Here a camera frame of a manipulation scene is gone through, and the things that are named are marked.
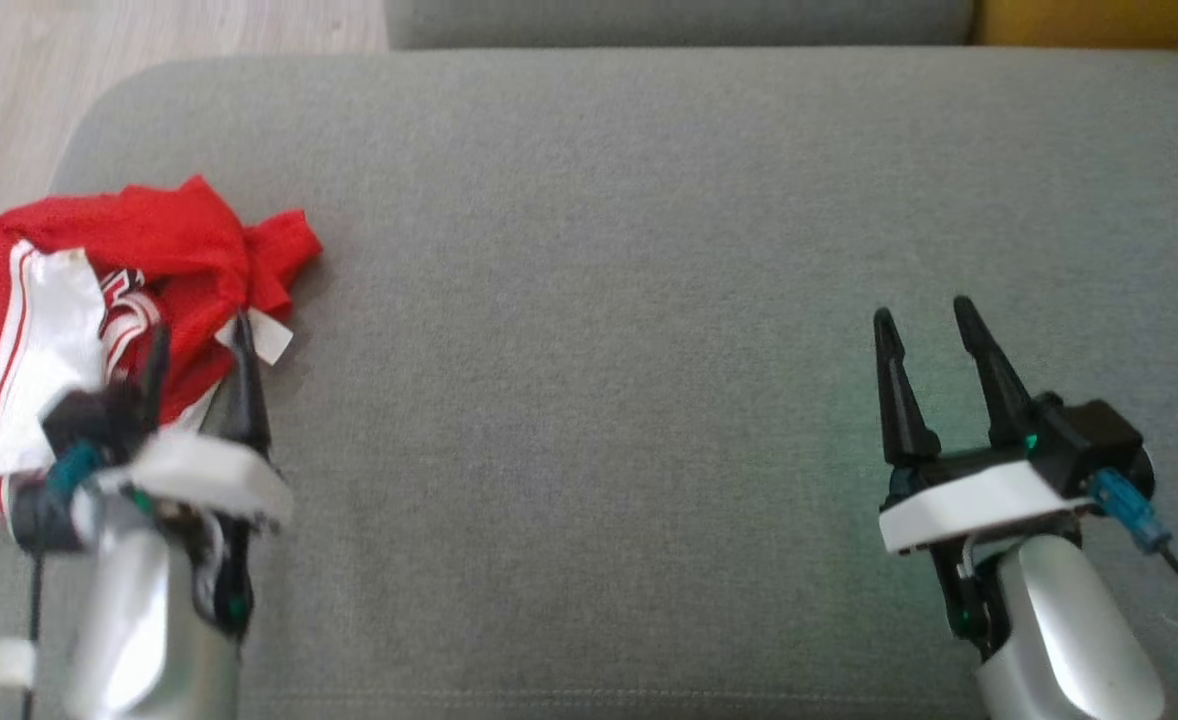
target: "gray upholstery fabric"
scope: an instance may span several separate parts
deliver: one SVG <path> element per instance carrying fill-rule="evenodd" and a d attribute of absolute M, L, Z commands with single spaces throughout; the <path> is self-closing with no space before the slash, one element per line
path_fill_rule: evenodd
<path fill-rule="evenodd" d="M 980 716 L 878 536 L 880 305 L 946 445 L 987 427 L 955 292 L 1031 389 L 1136 420 L 1178 547 L 1178 54 L 177 64 L 55 190 L 192 173 L 327 247 L 266 372 L 298 523 L 254 548 L 245 716 Z M 1178 716 L 1178 583 L 1087 537 Z M 0 533 L 0 632 L 25 579 Z"/>
<path fill-rule="evenodd" d="M 960 45 L 972 0 L 385 0 L 389 46 Z"/>

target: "blue cable connector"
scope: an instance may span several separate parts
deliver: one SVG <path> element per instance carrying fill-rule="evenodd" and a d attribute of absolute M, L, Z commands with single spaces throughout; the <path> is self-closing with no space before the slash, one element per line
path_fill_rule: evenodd
<path fill-rule="evenodd" d="M 1145 555 L 1159 551 L 1171 540 L 1171 530 L 1157 520 L 1157 514 L 1145 496 L 1117 470 L 1105 469 L 1092 475 L 1087 495 L 1111 518 L 1118 518 L 1132 533 L 1132 540 Z"/>

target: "white tag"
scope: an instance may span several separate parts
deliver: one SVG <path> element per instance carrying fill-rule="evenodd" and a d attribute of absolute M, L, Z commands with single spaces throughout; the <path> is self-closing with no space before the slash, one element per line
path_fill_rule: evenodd
<path fill-rule="evenodd" d="M 233 322 L 236 319 L 229 318 L 229 323 L 224 323 L 224 328 L 220 328 L 216 333 L 216 341 L 220 345 L 233 345 Z M 283 351 L 287 350 L 287 345 L 291 345 L 291 338 L 294 337 L 294 333 L 287 329 L 287 325 L 270 318 L 269 315 L 262 313 L 254 308 L 247 310 L 247 319 L 251 321 L 251 339 L 256 343 L 256 355 L 259 355 L 265 363 L 273 365 L 282 357 Z"/>
<path fill-rule="evenodd" d="M 0 638 L 0 688 L 32 688 L 35 668 L 33 643 L 21 638 Z"/>

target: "white plastic piece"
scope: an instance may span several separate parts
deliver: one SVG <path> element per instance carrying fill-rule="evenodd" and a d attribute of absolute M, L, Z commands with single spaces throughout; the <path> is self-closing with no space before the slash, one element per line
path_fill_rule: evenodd
<path fill-rule="evenodd" d="M 33 643 L 22 638 L 0 638 L 0 688 L 32 688 L 35 668 Z"/>
<path fill-rule="evenodd" d="M 887 551 L 901 551 L 1074 506 L 1018 460 L 926 489 L 884 511 L 878 524 Z"/>
<path fill-rule="evenodd" d="M 229 318 L 229 323 L 224 323 L 224 326 L 217 331 L 216 341 L 219 341 L 220 345 L 233 345 L 233 322 L 236 319 Z M 294 337 L 294 333 L 287 325 L 270 318 L 269 315 L 262 313 L 254 308 L 247 310 L 247 321 L 251 323 L 251 341 L 254 341 L 256 355 L 259 355 L 265 363 L 273 365 L 287 350 L 287 345 L 291 345 L 291 338 Z"/>
<path fill-rule="evenodd" d="M 132 484 L 155 498 L 225 511 L 237 518 L 291 521 L 291 488 L 267 460 L 245 445 L 164 428 L 126 469 L 100 473 L 105 491 Z"/>

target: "wooden floor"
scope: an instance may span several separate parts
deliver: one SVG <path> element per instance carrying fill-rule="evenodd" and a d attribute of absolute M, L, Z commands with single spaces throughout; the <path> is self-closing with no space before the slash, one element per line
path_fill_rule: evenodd
<path fill-rule="evenodd" d="M 46 193 L 78 119 L 140 70 L 384 51 L 380 0 L 0 0 L 0 211 Z"/>

